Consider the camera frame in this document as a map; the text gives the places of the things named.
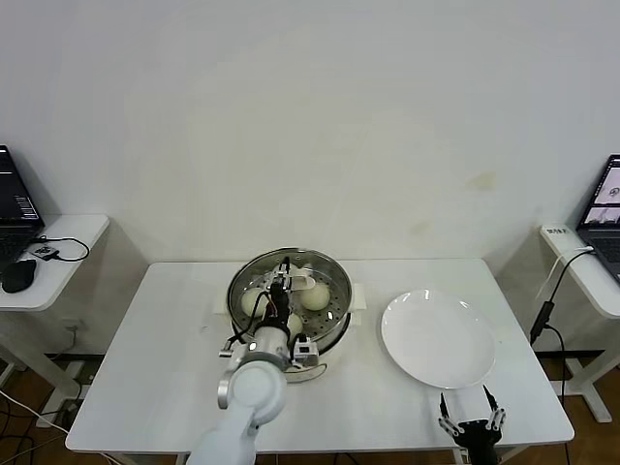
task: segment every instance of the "cable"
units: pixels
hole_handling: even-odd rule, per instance
[[[60,257],[58,254],[59,252],[56,251],[51,255],[48,255],[47,257],[45,257],[43,260],[45,260],[46,262],[49,260],[58,260],[60,262],[81,262],[82,260],[86,260],[86,258],[90,255],[90,247],[88,247],[86,244],[84,244],[81,240],[76,239],[75,237],[58,237],[58,238],[49,238],[46,237],[44,235],[42,235],[41,237],[32,239],[30,241],[31,244],[46,244],[48,242],[63,242],[63,241],[73,241],[78,243],[79,245],[81,245],[84,250],[86,251],[86,253],[83,255],[83,257],[78,257],[76,259],[65,259],[64,257]]]
[[[353,456],[350,455],[348,452],[345,452],[345,455],[347,455],[353,463],[355,463],[356,465],[359,465],[359,462],[357,462],[357,460],[355,460]]]
[[[534,297],[534,301],[536,302],[538,300],[538,298],[541,296],[541,294],[543,293],[544,287],[546,286],[546,283],[549,282],[549,280],[551,279],[551,276],[553,276],[553,272],[555,271],[555,268],[557,267],[558,263],[564,258],[564,255],[559,255],[557,259],[555,259],[555,263],[553,264],[553,266],[551,267],[551,271],[549,271],[549,274],[546,275],[546,279],[544,280],[544,282],[541,285],[541,288],[539,289],[539,291],[536,293],[536,297]]]
[[[301,335],[301,333],[297,333],[295,336],[293,336],[293,342],[291,343],[291,348],[289,350],[289,357],[291,358],[291,363],[293,363],[293,361],[295,360],[295,343],[297,342],[297,339],[299,339],[299,336]]]
[[[2,439],[19,439],[19,443],[21,444],[23,442],[24,439],[27,439],[28,441],[30,441],[30,449],[27,450],[26,452],[22,452],[19,455],[24,455],[27,452],[31,452],[30,453],[30,465],[34,464],[34,447],[35,447],[35,440],[32,438],[32,436],[28,436],[28,435],[23,435],[23,436],[17,436],[17,435],[8,435],[8,436],[4,436]],[[17,459],[16,456],[11,457],[8,460],[15,460]]]
[[[6,423],[4,423],[4,426],[2,427],[2,432],[0,433],[0,439],[2,439],[4,437],[4,433],[7,432],[7,428],[9,427],[9,422],[11,421],[11,402],[9,402],[7,399],[4,399],[4,401],[7,403],[7,413],[5,414],[7,416],[7,421]]]
[[[566,385],[566,348],[564,346],[564,338],[562,337],[562,334],[560,334],[560,331],[558,331],[552,325],[545,325],[544,328],[551,329],[553,332],[555,332],[555,334],[558,336],[558,339],[560,340],[560,347],[562,348],[562,393],[560,399],[562,403],[562,408],[564,408],[564,387]],[[568,443],[564,443],[564,454],[566,455],[566,463],[568,465],[571,465],[571,455],[569,454]]]
[[[70,412],[72,409],[60,409],[60,410],[52,410],[51,412],[42,412],[39,415],[52,415],[52,414],[62,414],[63,412]],[[34,415],[15,415],[15,414],[10,414],[8,412],[5,412],[4,410],[0,410],[0,414],[4,414],[4,415],[8,415],[9,417],[11,417],[12,419],[31,419],[32,417],[34,417]]]
[[[594,250],[594,248],[590,245],[586,246],[586,247],[577,247],[576,249],[573,249],[571,252],[579,252],[582,250]],[[541,296],[541,294],[543,293],[544,287],[546,286],[546,284],[549,282],[549,280],[551,279],[551,276],[553,276],[553,273],[555,272],[555,268],[557,267],[558,263],[564,259],[567,254],[569,254],[569,252],[565,252],[563,254],[560,254],[558,256],[557,259],[555,259],[555,263],[553,264],[553,266],[551,267],[551,270],[549,271],[549,274],[546,275],[546,279],[544,280],[544,282],[541,285],[541,288],[539,289],[539,291],[536,293],[536,297],[534,297],[534,301],[536,302],[538,300],[538,298]]]
[[[571,266],[571,263],[577,260],[579,257],[582,257],[587,254],[591,254],[591,253],[592,253],[592,250],[584,250],[583,252],[578,253],[577,255],[575,255],[574,257],[572,257],[570,260],[567,261],[567,263],[564,265],[564,269],[562,270],[562,273],[560,274],[560,277],[558,278],[558,282],[556,283],[555,288],[553,289],[553,293],[551,293],[549,302],[553,302],[553,299],[555,298],[555,295],[557,294],[558,289],[560,289],[560,284],[562,284],[562,279],[564,278],[564,275],[566,274],[567,270]]]
[[[349,459],[350,459],[353,463],[355,463],[356,465],[359,465],[359,462],[358,462],[358,461],[357,461],[357,460],[356,460],[356,459],[355,459],[355,458],[354,458],[354,457],[353,457],[350,453],[348,453],[348,452],[344,452],[344,454],[345,454],[345,455],[347,455],[347,456],[349,457]],[[339,453],[336,453],[336,454],[333,456],[333,462],[332,462],[332,465],[336,465],[336,463],[338,462],[338,456],[339,456],[339,455],[340,455]]]
[[[58,354],[56,354],[55,356],[50,358],[50,360],[56,360],[57,358],[59,358],[63,354],[67,354],[73,347],[76,346],[76,342],[78,341],[78,327],[77,326],[71,326],[71,327],[68,327],[67,329],[73,334],[73,339],[71,341],[71,345],[67,349],[63,349]]]
[[[259,308],[259,302],[261,301],[261,297],[262,297],[263,295],[264,295],[264,296],[266,296],[266,297],[267,297],[267,299],[269,299],[269,293],[268,293],[267,291],[262,291],[262,292],[261,292],[261,293],[260,293],[260,294],[256,297],[256,302],[254,302],[254,308],[252,309],[252,315],[250,316],[250,322],[248,323],[248,326],[247,326],[247,327],[245,327],[245,329],[243,329],[241,332],[239,332],[239,333],[237,333],[237,332],[236,332],[236,333],[234,334],[234,336],[231,336],[231,337],[228,339],[228,342],[229,342],[229,343],[231,343],[231,344],[232,344],[234,341],[238,341],[238,340],[240,340],[240,339],[241,339],[241,336],[250,330],[250,328],[252,327],[252,323],[254,322],[254,317],[256,317],[256,310],[257,310],[257,308]]]
[[[33,414],[35,417],[37,417],[38,419],[44,421],[45,423],[47,423],[49,426],[51,426],[52,428],[56,428],[58,431],[62,431],[65,434],[69,434],[69,431],[67,431],[65,428],[58,426],[57,424],[53,423],[52,421],[49,421],[47,418],[42,417],[41,415],[39,415],[37,412],[35,412],[34,410],[32,410],[30,407],[28,407],[27,405],[22,404],[21,402],[13,399],[9,394],[7,394],[4,390],[0,389],[0,394],[3,395],[4,397],[6,397],[7,399],[9,399],[11,402],[13,402],[14,404],[18,405],[19,407],[21,407],[22,409],[26,409],[28,412],[30,412],[31,414]],[[103,456],[104,458],[106,458],[107,460],[110,460],[111,462],[115,463],[116,465],[123,465],[122,463],[118,462],[115,458],[110,457],[104,453],[100,454],[101,456]]]
[[[558,282],[555,284],[555,288],[553,289],[553,293],[551,293],[551,297],[549,298],[549,300],[546,300],[545,302],[542,303],[541,310],[539,311],[539,314],[536,316],[536,319],[534,320],[532,329],[530,329],[530,344],[531,345],[533,345],[536,342],[536,340],[539,338],[539,336],[543,332],[544,326],[547,323],[549,323],[551,312],[553,311],[553,307],[555,306],[555,303],[553,303],[553,299],[555,298],[555,295],[557,294],[558,289],[560,289],[560,284],[562,284],[562,280],[564,279],[564,275],[566,274],[567,270],[569,269],[569,267],[571,267],[571,264],[575,260],[577,260],[579,257],[583,257],[584,255],[591,254],[592,252],[593,252],[593,249],[588,248],[587,250],[584,250],[583,252],[580,252],[574,257],[572,257],[564,265],[564,268],[562,269],[562,273],[560,273],[560,277],[558,278]]]
[[[25,453],[28,453],[28,452],[34,452],[35,450],[40,449],[40,448],[42,448],[43,446],[47,446],[49,443],[53,443],[54,441],[58,441],[59,439],[62,439],[62,438],[64,438],[64,437],[65,437],[65,435],[64,435],[64,434],[59,434],[58,436],[55,436],[55,437],[53,437],[53,438],[51,438],[51,439],[48,439],[48,440],[47,440],[47,441],[45,441],[44,443],[40,443],[38,446],[36,446],[36,447],[34,447],[34,448],[27,449],[27,450],[23,450],[22,452],[15,454],[13,457],[6,459],[4,462],[0,462],[0,465],[6,465],[6,464],[7,464],[7,463],[9,463],[10,461],[15,460],[15,459],[16,459],[16,458],[18,458],[18,457],[21,457],[21,456],[22,456],[22,455],[24,455]]]
[[[39,408],[37,410],[41,410],[41,409],[44,408],[45,404],[48,402],[48,400],[51,397],[51,395],[53,394],[53,392],[54,392],[54,389],[52,389],[50,392],[47,393],[46,397],[43,399],[43,402],[41,402],[41,405],[39,405]],[[15,449],[15,453],[19,453],[19,450],[21,449],[21,445],[23,444],[23,441],[28,436],[28,431],[30,431],[30,428],[32,428],[32,425],[35,422],[35,418],[36,417],[32,417],[30,419],[30,421],[28,422],[28,426],[26,427],[26,430],[24,431],[23,435],[21,436],[21,440],[19,441],[19,443],[17,443],[17,448]],[[15,458],[14,461],[13,461],[13,465],[16,465],[16,464],[17,464],[17,458]]]

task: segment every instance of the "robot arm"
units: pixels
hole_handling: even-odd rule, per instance
[[[259,428],[284,408],[286,385],[282,371],[268,361],[242,365],[231,377],[223,421],[202,436],[187,464],[253,464]]]
[[[253,464],[260,427],[275,419],[284,408],[287,381],[283,372],[293,363],[287,328],[293,282],[289,272],[285,259],[268,292],[257,299],[255,311],[262,296],[268,295],[269,304],[263,320],[255,326],[255,341],[232,351],[232,343],[239,338],[237,334],[220,352],[220,357],[232,358],[218,387],[218,405],[226,413],[215,429],[201,437],[187,465]],[[297,343],[303,344],[314,344],[314,351],[307,350],[309,354],[317,352],[316,343]]]

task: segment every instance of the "wire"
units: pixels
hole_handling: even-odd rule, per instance
[[[46,397],[43,399],[43,402],[41,402],[41,405],[39,406],[39,408],[37,410],[42,410],[45,406],[45,404],[48,402],[49,398],[51,397],[51,395],[53,394],[54,389],[52,389],[50,392],[47,393]],[[35,422],[35,418],[36,417],[32,417],[30,419],[30,422],[28,423],[28,426],[26,427],[26,430],[24,431],[23,435],[21,436],[21,440],[19,441],[19,443],[17,444],[17,448],[15,449],[15,453],[19,453],[19,450],[21,449],[21,445],[23,444],[23,441],[27,438],[28,436],[28,431],[30,431],[30,428],[32,428],[32,425]],[[13,465],[17,464],[17,458],[14,459],[13,461]]]
[[[23,405],[21,402],[13,399],[9,394],[7,394],[4,390],[0,389],[0,394],[4,395],[7,399],[9,399],[11,402],[13,402],[14,404],[18,405],[19,407],[21,407],[22,409],[26,409],[28,412],[30,412],[31,414],[33,414],[35,417],[41,419],[42,421],[44,421],[45,423],[47,423],[49,426],[51,426],[52,428],[56,428],[59,431],[62,431],[65,434],[69,434],[69,431],[67,431],[65,428],[61,428],[60,426],[58,426],[57,424],[53,423],[52,421],[49,421],[47,418],[42,417],[41,415],[39,415],[37,412],[35,412],[34,410],[32,410],[30,407],[28,407],[27,405]]]
[[[28,412],[30,412],[31,414],[33,414],[35,417],[37,417],[38,419],[44,421],[45,423],[47,423],[49,426],[51,426],[52,428],[56,428],[58,431],[62,431],[65,434],[69,434],[69,431],[67,431],[65,428],[58,426],[57,424],[53,423],[52,421],[49,421],[47,418],[42,417],[41,415],[39,415],[37,412],[35,412],[34,410],[32,410],[30,407],[28,407],[27,405],[22,404],[21,402],[13,399],[9,394],[7,394],[4,390],[0,389],[0,394],[3,395],[4,397],[6,397],[7,399],[9,399],[11,402],[13,402],[14,404],[18,405],[19,407],[21,407],[22,409],[26,409]],[[110,457],[104,453],[100,454],[101,456],[103,456],[104,458],[106,458],[107,460],[110,460],[111,462],[115,463],[116,465],[123,465],[121,462],[118,462],[115,458]]]
[[[359,462],[357,462],[357,460],[355,460],[353,456],[350,455],[348,452],[345,452],[345,455],[347,455],[353,463],[355,463],[356,465],[359,465]]]
[[[7,432],[7,428],[9,427],[9,422],[11,421],[11,402],[9,402],[7,399],[4,399],[4,401],[7,403],[7,412],[2,412],[3,414],[5,414],[7,416],[7,422],[4,423],[4,426],[2,427],[2,432],[0,433],[0,439],[4,437],[4,433]]]
[[[549,280],[551,279],[551,276],[553,276],[553,272],[555,271],[555,268],[557,267],[558,263],[564,258],[564,255],[559,255],[558,258],[555,260],[555,263],[553,264],[553,266],[551,267],[551,271],[549,271],[549,274],[546,275],[546,279],[544,280],[544,282],[541,285],[541,288],[539,289],[539,291],[536,293],[536,297],[534,297],[534,301],[536,302],[539,297],[541,296],[541,294],[543,293],[544,287],[546,286],[546,284],[549,282]]]
[[[39,415],[52,415],[52,414],[61,414],[63,412],[69,412],[72,409],[60,409],[60,410],[52,410],[51,412],[42,412]],[[9,417],[11,417],[12,419],[31,419],[32,417],[34,417],[34,415],[16,415],[16,414],[10,414],[8,412],[5,412],[4,410],[0,410],[0,414],[4,414],[4,415],[8,415]]]
[[[564,269],[562,269],[562,273],[560,274],[560,277],[558,278],[558,282],[556,283],[555,288],[553,289],[553,293],[551,293],[549,302],[553,302],[553,299],[555,298],[555,295],[557,294],[558,289],[560,289],[560,284],[562,284],[562,279],[564,278],[564,275],[566,274],[567,270],[571,266],[571,263],[577,260],[579,257],[582,257],[587,254],[591,254],[591,253],[592,253],[592,250],[584,250],[583,252],[578,253],[577,255],[575,255],[574,257],[572,257],[570,260],[567,261],[567,263],[564,265]]]
[[[256,302],[254,302],[254,309],[252,309],[252,315],[250,316],[250,322],[248,323],[248,326],[245,327],[245,329],[243,329],[241,332],[239,333],[235,333],[234,336],[231,336],[229,338],[229,342],[232,344],[234,341],[238,341],[241,339],[241,336],[243,334],[245,334],[246,332],[248,332],[250,330],[250,328],[252,327],[252,323],[254,322],[254,317],[256,317],[256,310],[257,308],[259,308],[259,302],[261,301],[261,297],[262,296],[266,296],[267,299],[269,299],[269,293],[267,291],[262,291],[258,297],[256,297]]]
[[[562,334],[560,334],[560,331],[558,331],[552,325],[545,325],[544,327],[545,329],[551,329],[553,332],[555,332],[555,334],[558,336],[558,339],[560,340],[560,347],[562,348],[562,393],[561,393],[560,400],[562,403],[562,408],[564,408],[564,399],[565,399],[564,388],[566,386],[566,347],[564,346],[564,338],[562,337]],[[564,443],[564,454],[566,455],[566,463],[568,465],[571,465],[571,455],[569,454],[568,443]]]
[[[72,241],[72,242],[76,242],[79,245],[81,245],[84,250],[86,251],[86,253],[83,255],[83,257],[78,257],[76,259],[65,259],[63,257],[59,257],[58,256],[58,252],[56,251],[53,255],[48,256],[46,258],[46,260],[58,260],[60,262],[81,262],[82,260],[86,260],[86,258],[90,255],[90,247],[88,247],[86,244],[84,244],[81,240],[76,239],[75,237],[58,237],[58,238],[49,238],[46,237],[44,235],[42,235],[41,237],[38,237],[36,239],[32,239],[30,241],[31,244],[45,244],[48,242],[63,242],[63,241]]]
[[[289,357],[291,358],[291,363],[293,363],[293,361],[295,360],[294,355],[295,355],[295,343],[297,342],[297,339],[299,339],[299,336],[301,335],[301,333],[297,333],[295,336],[293,336],[293,342],[291,343],[291,349],[289,350]]]
[[[594,250],[592,248],[592,246],[588,245],[585,247],[577,247],[576,249],[573,249],[571,252],[579,252],[579,251],[583,251],[583,250]],[[558,256],[558,258],[555,260],[555,263],[553,264],[553,266],[551,267],[551,270],[549,271],[549,274],[546,275],[546,279],[544,280],[544,282],[541,285],[541,288],[539,289],[539,291],[536,294],[536,297],[534,297],[534,301],[536,302],[536,300],[538,300],[538,298],[541,296],[541,294],[543,293],[544,287],[547,285],[547,283],[551,280],[551,276],[553,276],[553,273],[555,272],[555,268],[558,266],[558,263],[564,259],[570,252],[565,252],[563,254],[560,254]]]
[[[344,454],[345,454],[345,455],[347,455],[347,456],[349,457],[349,459],[350,459],[353,463],[355,463],[356,465],[359,465],[359,462],[358,462],[358,461],[357,461],[357,460],[356,460],[356,459],[355,459],[355,458],[354,458],[354,457],[353,457],[350,453],[348,453],[348,452],[344,452]],[[333,462],[332,462],[332,464],[331,464],[331,465],[336,465],[336,463],[338,462],[338,456],[339,456],[339,455],[340,455],[339,453],[336,453],[336,454],[333,456]]]
[[[58,354],[56,354],[55,356],[50,358],[50,360],[56,360],[57,358],[59,358],[63,354],[67,354],[73,347],[76,346],[76,342],[78,341],[78,327],[77,326],[72,326],[72,327],[68,327],[67,329],[74,335],[73,336],[73,340],[71,341],[71,345],[67,349],[63,349]]]
[[[32,438],[32,436],[28,436],[25,434],[23,436],[8,435],[8,436],[4,436],[2,439],[19,439],[20,444],[23,442],[24,439],[27,439],[28,441],[30,441],[31,448],[27,450],[26,452],[21,453],[20,455],[23,455],[24,453],[27,453],[27,452],[31,452],[32,448],[35,447],[35,440]],[[15,459],[17,459],[17,457],[13,456],[9,460],[15,460]],[[30,453],[30,465],[34,464],[34,460],[35,460],[34,452],[31,452]]]
[[[36,446],[36,447],[34,447],[34,448],[30,448],[30,449],[27,449],[27,450],[23,450],[22,452],[15,454],[13,457],[6,459],[4,462],[0,462],[0,465],[6,465],[6,464],[7,464],[7,463],[9,463],[10,461],[15,460],[15,459],[16,459],[16,458],[18,458],[18,457],[21,457],[21,456],[22,456],[22,455],[24,455],[25,453],[28,453],[28,452],[34,452],[35,450],[40,449],[40,448],[42,448],[43,446],[47,446],[49,443],[53,443],[54,441],[58,441],[59,439],[64,438],[64,437],[65,437],[65,435],[64,435],[64,434],[59,434],[58,436],[55,436],[55,437],[53,437],[53,438],[51,438],[51,439],[48,439],[48,440],[47,440],[47,441],[45,441],[44,443],[40,443],[38,446]]]

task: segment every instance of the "white table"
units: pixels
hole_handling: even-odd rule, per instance
[[[109,223],[108,217],[105,215],[56,215],[46,216],[44,221],[46,227],[41,235],[50,238],[75,237],[90,248],[95,245]],[[54,242],[52,245],[60,251],[61,257],[80,257],[84,254],[83,247],[73,242]],[[35,259],[28,252],[24,253],[22,258],[24,260]],[[15,294],[7,294],[0,289],[0,312],[40,312],[46,310],[60,295],[81,265],[81,262],[36,260],[35,279],[28,289]],[[81,362],[73,362],[68,367],[67,372],[63,371],[38,351],[26,334],[17,334],[14,327],[0,326],[0,346],[10,354],[9,358],[12,358],[8,360],[11,363],[3,373],[4,379],[8,377],[16,364],[16,360],[18,360],[39,373],[57,388],[46,404],[47,411],[58,410],[65,398],[74,398],[78,395],[79,385],[73,378],[79,372]]]
[[[573,428],[482,260],[341,262],[364,285],[368,308],[323,377],[289,386],[287,406],[258,437],[259,452],[454,449],[439,427],[440,389],[401,371],[383,349],[379,320],[411,289],[458,295],[488,317],[497,362],[485,381],[508,420],[501,446],[569,441]],[[222,417],[216,403],[231,328],[213,313],[242,263],[150,266],[80,408],[76,451],[184,453]],[[488,418],[481,386],[446,392],[457,420]]]
[[[566,225],[544,225],[541,235],[551,250],[562,256],[562,264],[573,257],[577,247],[585,244]],[[569,273],[588,297],[594,308],[606,318],[620,318],[620,284],[615,281],[595,256],[585,256],[571,263]],[[576,358],[567,359],[567,367],[573,377],[566,382],[566,395],[582,395],[594,418],[599,423],[611,422],[611,414],[594,383],[609,370],[620,364],[620,339],[615,338],[611,347],[588,366],[583,368]],[[553,382],[556,392],[561,392],[561,383]]]

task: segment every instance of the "white wall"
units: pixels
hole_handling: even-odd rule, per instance
[[[92,350],[145,261],[291,244],[485,257],[527,324],[532,229],[620,150],[615,0],[0,5],[0,140],[46,211],[114,221],[95,295],[54,310],[97,315]]]

